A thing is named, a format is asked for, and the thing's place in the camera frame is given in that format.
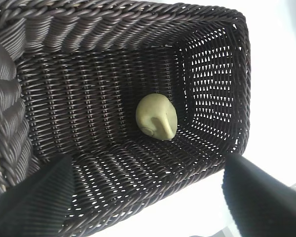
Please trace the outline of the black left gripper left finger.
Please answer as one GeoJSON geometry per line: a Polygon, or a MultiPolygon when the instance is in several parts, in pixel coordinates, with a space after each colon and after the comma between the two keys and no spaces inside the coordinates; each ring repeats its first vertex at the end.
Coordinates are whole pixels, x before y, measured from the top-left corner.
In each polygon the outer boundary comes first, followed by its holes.
{"type": "Polygon", "coordinates": [[[0,195],[0,237],[55,237],[74,194],[72,157],[53,158],[0,195]]]}

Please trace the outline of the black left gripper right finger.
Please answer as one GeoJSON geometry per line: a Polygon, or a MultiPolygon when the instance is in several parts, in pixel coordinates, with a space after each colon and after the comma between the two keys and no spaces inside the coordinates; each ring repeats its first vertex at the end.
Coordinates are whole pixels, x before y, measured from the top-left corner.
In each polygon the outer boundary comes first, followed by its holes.
{"type": "Polygon", "coordinates": [[[239,154],[225,155],[222,191],[243,237],[296,237],[296,191],[239,154]]]}

